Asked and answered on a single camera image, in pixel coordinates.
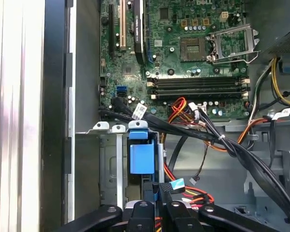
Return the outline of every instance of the cable tie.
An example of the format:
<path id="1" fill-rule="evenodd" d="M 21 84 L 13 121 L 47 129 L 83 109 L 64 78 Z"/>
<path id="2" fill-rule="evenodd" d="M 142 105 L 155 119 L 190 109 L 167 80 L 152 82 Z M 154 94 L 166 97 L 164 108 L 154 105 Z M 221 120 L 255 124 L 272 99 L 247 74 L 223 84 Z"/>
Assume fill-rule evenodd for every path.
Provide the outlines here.
<path id="1" fill-rule="evenodd" d="M 212 139 L 211 141 L 209 141 L 209 145 L 210 145 L 210 146 L 215 145 L 215 139 Z"/>
<path id="2" fill-rule="evenodd" d="M 224 136 L 224 134 L 222 134 L 219 138 L 218 138 L 218 140 L 221 140 L 221 139 L 224 139 L 226 136 Z"/>

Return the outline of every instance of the pci slot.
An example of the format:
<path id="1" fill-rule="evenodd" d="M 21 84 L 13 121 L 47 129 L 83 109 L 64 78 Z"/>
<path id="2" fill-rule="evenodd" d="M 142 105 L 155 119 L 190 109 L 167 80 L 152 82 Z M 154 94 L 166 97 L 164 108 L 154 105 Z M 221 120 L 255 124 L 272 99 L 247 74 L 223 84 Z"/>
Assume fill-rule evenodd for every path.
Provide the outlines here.
<path id="1" fill-rule="evenodd" d="M 108 39 L 108 52 L 112 59 L 115 57 L 115 33 L 114 33 L 114 5 L 109 4 L 108 5 L 108 19 L 109 19 L 109 39 Z"/>
<path id="2" fill-rule="evenodd" d="M 120 0 L 120 49 L 126 50 L 126 1 Z"/>

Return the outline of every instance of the gray metal panel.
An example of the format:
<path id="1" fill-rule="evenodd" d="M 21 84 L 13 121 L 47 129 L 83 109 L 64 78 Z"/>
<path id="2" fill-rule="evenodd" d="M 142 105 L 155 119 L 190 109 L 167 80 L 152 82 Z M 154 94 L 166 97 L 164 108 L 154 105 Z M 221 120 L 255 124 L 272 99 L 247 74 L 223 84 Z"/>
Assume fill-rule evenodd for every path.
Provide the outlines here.
<path id="1" fill-rule="evenodd" d="M 127 139 L 123 140 L 124 186 L 127 186 Z M 101 135 L 101 204 L 116 204 L 116 135 Z"/>
<path id="2" fill-rule="evenodd" d="M 87 131 L 99 120 L 99 7 L 95 0 L 77 1 L 75 133 Z"/>
<path id="3" fill-rule="evenodd" d="M 290 0 L 246 0 L 246 11 L 247 22 L 259 32 L 257 50 L 267 51 L 290 32 Z"/>
<path id="4" fill-rule="evenodd" d="M 75 138 L 75 218 L 100 206 L 99 141 L 96 135 Z"/>

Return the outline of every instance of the sticker label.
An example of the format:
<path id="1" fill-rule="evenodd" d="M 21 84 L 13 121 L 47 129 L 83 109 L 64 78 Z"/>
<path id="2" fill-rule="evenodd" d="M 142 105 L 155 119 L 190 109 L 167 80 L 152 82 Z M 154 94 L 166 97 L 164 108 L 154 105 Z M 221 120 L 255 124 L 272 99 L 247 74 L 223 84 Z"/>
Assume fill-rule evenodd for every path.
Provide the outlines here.
<path id="1" fill-rule="evenodd" d="M 184 182 L 184 179 L 183 178 L 180 178 L 178 180 L 174 180 L 174 181 L 172 181 L 170 183 L 171 183 L 172 188 L 174 190 L 185 187 L 185 182 Z"/>
<path id="2" fill-rule="evenodd" d="M 155 47 L 162 47 L 162 40 L 155 40 L 154 46 Z"/>
<path id="3" fill-rule="evenodd" d="M 188 199 L 188 198 L 184 198 L 184 197 L 182 197 L 182 201 L 184 201 L 184 202 L 191 202 L 191 200 L 190 199 Z"/>
<path id="4" fill-rule="evenodd" d="M 274 115 L 274 117 L 272 118 L 272 120 L 277 120 L 280 117 L 288 117 L 290 115 L 290 108 L 288 109 L 284 109 L 282 112 L 278 112 Z"/>
<path id="5" fill-rule="evenodd" d="M 144 106 L 143 104 L 140 104 L 138 103 L 134 112 L 133 112 L 133 115 L 132 115 L 132 118 L 135 119 L 135 120 L 141 120 L 145 114 L 147 110 L 147 107 Z"/>

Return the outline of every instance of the metal frame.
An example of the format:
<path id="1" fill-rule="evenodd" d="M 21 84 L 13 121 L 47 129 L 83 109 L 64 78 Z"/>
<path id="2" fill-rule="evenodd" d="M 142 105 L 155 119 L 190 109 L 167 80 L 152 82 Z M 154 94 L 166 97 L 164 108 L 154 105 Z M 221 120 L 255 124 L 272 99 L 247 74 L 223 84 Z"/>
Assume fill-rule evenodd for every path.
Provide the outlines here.
<path id="1" fill-rule="evenodd" d="M 41 229 L 52 231 L 64 221 L 64 141 L 67 52 L 65 0 L 45 1 Z"/>
<path id="2" fill-rule="evenodd" d="M 247 50 L 244 52 L 238 52 L 238 53 L 232 53 L 229 56 L 224 56 L 223 52 L 222 52 L 222 40 L 221 37 L 225 34 L 233 34 L 235 32 L 240 32 L 240 31 L 244 31 L 245 34 L 245 41 L 247 43 Z M 244 61 L 245 63 L 249 64 L 252 61 L 254 61 L 258 55 L 259 55 L 259 51 L 254 51 L 256 45 L 258 44 L 258 42 L 260 41 L 259 39 L 255 39 L 254 37 L 257 36 L 259 33 L 252 29 L 250 24 L 245 24 L 242 26 L 238 26 L 235 28 L 230 28 L 230 29 L 226 29 L 226 30 L 221 30 L 218 32 L 214 32 L 210 34 L 209 40 L 211 40 L 213 42 L 214 45 L 214 51 L 213 53 L 207 57 L 207 60 L 210 62 L 213 62 L 215 64 L 221 64 L 221 63 L 232 63 L 232 62 L 240 62 L 240 61 Z M 222 59 L 228 59 L 228 58 L 234 58 L 234 57 L 238 57 L 238 56 L 244 56 L 244 55 L 249 55 L 249 54 L 255 54 L 255 57 L 250 60 L 250 61 L 246 61 L 245 59 L 240 59 L 240 60 L 232 60 L 232 61 L 226 61 L 226 62 L 220 62 L 219 60 Z"/>

